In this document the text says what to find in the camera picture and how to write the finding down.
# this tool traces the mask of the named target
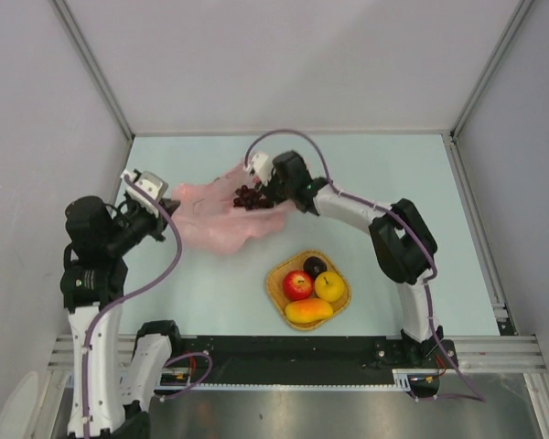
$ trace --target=dark red grapes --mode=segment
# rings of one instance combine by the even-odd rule
[[[263,195],[258,192],[253,187],[247,187],[242,185],[240,188],[234,191],[236,198],[233,201],[235,208],[245,208],[246,210],[257,210],[257,209],[271,209],[275,204],[263,197]]]

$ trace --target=white plastic part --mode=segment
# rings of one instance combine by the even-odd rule
[[[370,235],[369,226],[372,221],[383,215],[381,212],[357,201],[340,197],[329,186],[319,190],[314,199],[314,204],[317,212],[322,217],[340,220],[362,230],[367,235]],[[378,204],[387,209],[390,208],[389,205]],[[427,274],[421,275],[419,279],[425,277],[427,277]],[[429,312],[427,310],[425,290],[421,281],[416,285],[397,284],[397,290],[403,308],[403,330],[405,334],[418,342],[429,339],[431,337],[428,320]]]
[[[91,350],[88,363],[90,418],[83,419],[81,409],[81,360],[85,331],[98,314],[98,306],[83,306],[69,314],[71,334],[73,336],[73,406],[68,434],[83,437],[83,424],[90,424],[90,435],[98,437],[100,430],[114,432],[124,423],[124,407],[120,400],[120,382],[118,370],[118,327],[122,310],[115,307],[98,322],[91,338]]]
[[[130,181],[134,182],[137,174],[136,172],[129,171],[128,169],[125,169],[123,173],[120,175],[120,178],[124,180],[124,177],[128,176],[130,178]],[[163,179],[157,177],[155,174],[152,174],[150,172],[143,172],[140,175],[140,178],[138,178],[138,181],[135,182],[135,184],[144,190],[144,192],[155,201],[159,201],[162,197],[165,191],[167,190],[167,182],[165,182]],[[150,213],[158,217],[159,212],[158,209],[155,208],[155,206],[152,205],[150,201],[148,201],[146,198],[141,196],[138,192],[136,192],[131,187],[126,188],[126,193],[130,198],[137,201],[141,206],[143,206],[146,210],[148,210]]]
[[[273,159],[266,153],[257,152],[250,158],[248,166],[244,170],[248,173],[254,172],[260,182],[264,186],[268,186],[273,175]]]
[[[122,404],[139,401],[140,410],[148,412],[158,377],[171,356],[171,343],[167,336],[159,334],[139,338],[137,343],[128,375],[120,386],[120,396]]]
[[[29,372],[16,386],[0,413],[0,439],[24,439],[38,397],[38,374]]]
[[[423,285],[423,279],[431,274],[428,270],[419,276],[415,285],[397,284],[401,308],[403,309],[403,331],[413,340],[421,343],[433,335],[429,327],[429,311],[427,309],[427,295]],[[435,329],[439,327],[439,321],[435,317],[434,309],[433,324]]]

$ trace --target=fruit basket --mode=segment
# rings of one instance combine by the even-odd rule
[[[317,320],[311,323],[293,323],[289,321],[285,315],[285,308],[291,303],[291,300],[289,300],[283,292],[283,279],[285,279],[285,276],[291,271],[302,270],[303,263],[307,258],[311,256],[317,256],[318,258],[323,260],[323,262],[325,262],[328,266],[328,270],[337,273],[341,277],[345,284],[344,294],[335,302],[330,303],[331,307],[333,308],[333,315],[330,318]],[[346,309],[351,300],[351,290],[348,280],[341,274],[338,267],[334,265],[334,263],[329,259],[328,256],[326,256],[322,252],[318,252],[317,250],[308,250],[305,252],[301,252],[271,270],[271,272],[266,276],[266,291],[268,292],[268,295],[273,301],[274,306],[283,317],[283,319],[286,321],[286,323],[299,331],[310,331],[315,329],[316,327],[320,327],[328,320],[335,317],[344,309]],[[312,293],[311,297],[316,297],[315,292]]]

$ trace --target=white table surface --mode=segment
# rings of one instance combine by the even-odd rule
[[[396,202],[411,199],[434,234],[439,275],[432,290],[447,335],[498,335],[490,298],[446,150],[439,135],[342,134],[314,137],[334,180],[345,190]],[[235,166],[253,136],[137,137],[127,167],[149,170],[169,183],[202,184]],[[299,138],[278,135],[258,148],[272,155],[295,149],[312,176],[317,156]],[[152,280],[170,263],[176,245],[151,238],[125,256],[125,292]],[[295,331],[275,310],[264,287],[275,265],[307,249],[323,251],[348,278],[346,310],[314,331]],[[285,229],[247,241],[224,257],[186,247],[175,271],[155,289],[124,304],[122,333],[149,320],[173,319],[184,335],[397,335],[402,313],[396,286],[381,272],[370,237],[333,219],[294,212]]]

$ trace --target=wicker basket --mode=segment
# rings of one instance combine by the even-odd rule
[[[301,252],[293,256],[291,259],[281,263],[275,267],[268,274],[268,276],[266,276],[266,291],[286,323],[299,331],[310,331],[316,327],[320,327],[329,320],[329,318],[326,318],[311,323],[292,323],[286,318],[285,315],[285,308],[291,303],[291,301],[286,298],[285,293],[283,292],[283,279],[293,270],[303,270],[303,262],[305,262],[305,260],[310,256],[317,256],[322,259],[328,266],[328,270],[339,274],[346,284],[346,291],[343,296],[337,301],[331,303],[331,307],[333,308],[333,316],[330,318],[333,318],[341,313],[350,304],[351,300],[350,284],[338,270],[338,267],[336,267],[334,263],[322,252],[318,252],[317,250],[307,250],[306,252]],[[315,292],[312,293],[311,297],[317,297]]]

